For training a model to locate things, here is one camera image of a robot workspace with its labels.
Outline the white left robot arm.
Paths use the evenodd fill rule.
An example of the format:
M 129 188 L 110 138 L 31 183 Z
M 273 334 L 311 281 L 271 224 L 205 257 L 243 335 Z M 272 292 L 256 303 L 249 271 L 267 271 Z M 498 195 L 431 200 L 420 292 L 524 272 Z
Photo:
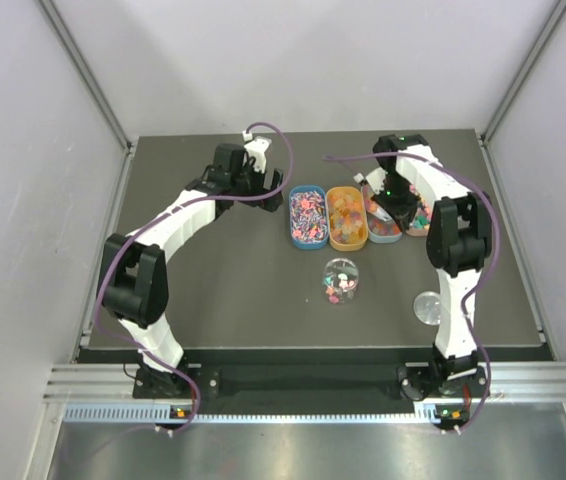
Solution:
M 102 306 L 128 332 L 141 356 L 135 378 L 138 398 L 175 398 L 189 387 L 183 347 L 166 318 L 167 265 L 202 228 L 235 202 L 274 212 L 282 203 L 281 170 L 269 186 L 266 152 L 270 140 L 246 137 L 240 145 L 221 143 L 204 173 L 148 225 L 105 242 L 99 281 Z

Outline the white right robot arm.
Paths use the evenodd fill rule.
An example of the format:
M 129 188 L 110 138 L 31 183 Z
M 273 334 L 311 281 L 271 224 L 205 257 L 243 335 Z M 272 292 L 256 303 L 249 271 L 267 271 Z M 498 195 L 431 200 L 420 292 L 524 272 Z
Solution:
M 440 323 L 427 370 L 407 369 L 401 387 L 419 400 L 434 391 L 450 396 L 478 371 L 474 293 L 492 252 L 490 203 L 446 170 L 420 134 L 383 135 L 372 152 L 378 168 L 366 180 L 373 200 L 401 231 L 409 229 L 420 203 L 431 208 L 426 254 L 437 273 Z

